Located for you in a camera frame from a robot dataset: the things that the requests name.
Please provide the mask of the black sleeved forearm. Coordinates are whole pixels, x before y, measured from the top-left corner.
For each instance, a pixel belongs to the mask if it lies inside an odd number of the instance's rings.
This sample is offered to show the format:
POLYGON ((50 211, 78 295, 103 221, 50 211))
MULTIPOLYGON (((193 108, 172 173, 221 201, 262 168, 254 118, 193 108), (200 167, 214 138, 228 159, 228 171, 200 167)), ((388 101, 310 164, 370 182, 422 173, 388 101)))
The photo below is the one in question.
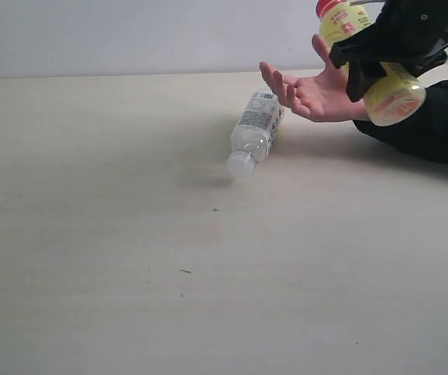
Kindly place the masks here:
POLYGON ((426 99, 417 112, 388 127, 356 120, 363 134, 400 152, 448 165, 448 80, 426 88, 426 99))

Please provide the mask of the open bare human hand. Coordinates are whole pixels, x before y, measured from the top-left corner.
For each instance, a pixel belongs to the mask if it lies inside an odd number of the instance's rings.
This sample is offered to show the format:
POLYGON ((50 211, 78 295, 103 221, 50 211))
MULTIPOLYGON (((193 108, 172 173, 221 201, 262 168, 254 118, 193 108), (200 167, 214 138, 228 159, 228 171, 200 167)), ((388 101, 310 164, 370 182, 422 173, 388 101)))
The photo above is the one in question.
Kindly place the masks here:
POLYGON ((319 35, 312 37, 312 46, 324 63, 321 73, 313 77, 288 76, 261 62, 260 72, 266 85, 284 107, 315 123, 368 121, 364 102, 350 101, 346 74, 332 65, 329 48, 319 35))

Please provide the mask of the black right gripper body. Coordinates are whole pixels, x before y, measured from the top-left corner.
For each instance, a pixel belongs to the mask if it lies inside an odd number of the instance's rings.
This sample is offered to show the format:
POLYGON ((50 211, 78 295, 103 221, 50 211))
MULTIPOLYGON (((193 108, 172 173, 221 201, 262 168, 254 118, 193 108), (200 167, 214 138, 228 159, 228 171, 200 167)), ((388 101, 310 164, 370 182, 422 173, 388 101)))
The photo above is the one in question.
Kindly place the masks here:
POLYGON ((376 23, 388 23, 388 50, 379 62, 398 63, 401 54, 448 49, 448 0, 387 1, 376 23))

